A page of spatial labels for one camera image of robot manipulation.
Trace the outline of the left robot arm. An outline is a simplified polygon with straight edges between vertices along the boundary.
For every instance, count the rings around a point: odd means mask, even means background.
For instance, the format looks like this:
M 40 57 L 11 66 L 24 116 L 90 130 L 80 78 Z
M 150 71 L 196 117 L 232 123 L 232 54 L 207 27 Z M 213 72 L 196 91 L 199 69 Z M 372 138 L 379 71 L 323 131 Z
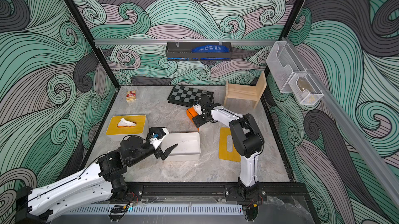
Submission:
M 151 155 L 166 160 L 177 147 L 161 149 L 168 135 L 166 127 L 150 128 L 146 138 L 127 135 L 119 148 L 100 155 L 81 171 L 39 188 L 21 188 L 17 191 L 15 223 L 46 224 L 82 206 L 124 199 L 127 169 Z

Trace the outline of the orange tissue pack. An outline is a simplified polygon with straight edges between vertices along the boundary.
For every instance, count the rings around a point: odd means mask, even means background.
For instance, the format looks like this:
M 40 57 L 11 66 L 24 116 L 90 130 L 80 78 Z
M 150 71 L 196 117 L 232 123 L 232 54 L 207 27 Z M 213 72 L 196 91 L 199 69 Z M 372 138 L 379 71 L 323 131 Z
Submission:
M 191 107 L 186 110 L 186 114 L 188 118 L 191 120 L 191 122 L 195 125 L 197 130 L 200 129 L 201 126 L 201 117 L 198 115 L 198 113 L 195 111 L 194 107 Z
M 121 118 L 120 121 L 117 124 L 118 128 L 123 128 L 123 127 L 135 127 L 136 123 L 126 120 L 125 118 Z

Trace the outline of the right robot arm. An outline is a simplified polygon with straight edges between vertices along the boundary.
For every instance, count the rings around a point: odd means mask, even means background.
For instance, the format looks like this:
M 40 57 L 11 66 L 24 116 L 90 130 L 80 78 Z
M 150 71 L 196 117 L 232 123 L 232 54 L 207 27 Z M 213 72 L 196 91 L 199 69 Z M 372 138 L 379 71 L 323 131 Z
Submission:
M 205 94 L 193 104 L 197 116 L 193 118 L 196 127 L 208 122 L 219 122 L 230 129 L 234 148 L 241 156 L 241 171 L 238 191 L 242 197 L 249 197 L 257 189 L 258 158 L 264 150 L 265 139 L 251 114 L 238 114 L 213 103 Z

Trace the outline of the white tissue box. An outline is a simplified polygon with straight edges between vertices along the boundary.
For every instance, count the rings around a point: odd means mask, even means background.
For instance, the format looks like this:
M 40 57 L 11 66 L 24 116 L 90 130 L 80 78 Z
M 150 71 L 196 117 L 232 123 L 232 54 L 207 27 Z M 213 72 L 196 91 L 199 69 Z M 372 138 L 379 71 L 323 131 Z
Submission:
M 169 154 L 166 162 L 197 161 L 201 156 L 200 134 L 190 133 L 170 133 L 162 141 L 160 147 L 162 151 L 177 144 L 178 146 Z
M 112 141 L 115 142 L 121 142 L 127 138 L 129 138 L 130 136 L 139 136 L 143 139 L 147 138 L 147 134 L 141 133 L 141 134 L 116 134 L 116 135 L 107 135 L 107 137 L 109 137 Z

